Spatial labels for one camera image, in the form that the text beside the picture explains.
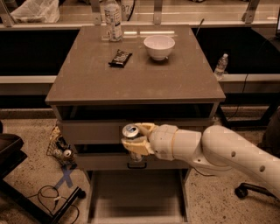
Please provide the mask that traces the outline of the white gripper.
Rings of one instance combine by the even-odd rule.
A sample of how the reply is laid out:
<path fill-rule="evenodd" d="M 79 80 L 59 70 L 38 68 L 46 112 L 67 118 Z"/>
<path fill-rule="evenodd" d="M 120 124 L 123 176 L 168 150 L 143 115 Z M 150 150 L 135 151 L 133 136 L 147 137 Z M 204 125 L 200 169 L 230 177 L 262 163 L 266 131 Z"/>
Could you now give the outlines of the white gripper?
<path fill-rule="evenodd" d="M 168 161 L 174 159 L 172 143 L 178 130 L 177 126 L 165 124 L 157 127 L 151 122 L 138 122 L 136 126 L 143 136 L 135 139 L 123 138 L 122 145 L 126 150 L 143 156 L 154 153 L 157 158 Z"/>

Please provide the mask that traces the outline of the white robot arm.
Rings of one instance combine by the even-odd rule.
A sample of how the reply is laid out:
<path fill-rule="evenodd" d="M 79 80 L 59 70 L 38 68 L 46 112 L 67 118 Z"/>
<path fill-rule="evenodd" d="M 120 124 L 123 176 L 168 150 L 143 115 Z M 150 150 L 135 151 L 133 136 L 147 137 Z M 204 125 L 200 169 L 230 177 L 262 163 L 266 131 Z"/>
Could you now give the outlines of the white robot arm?
<path fill-rule="evenodd" d="M 122 135 L 123 147 L 134 154 L 180 160 L 213 175 L 236 169 L 280 198 L 280 159 L 224 126 L 213 125 L 200 133 L 169 124 L 131 123 L 122 128 Z"/>

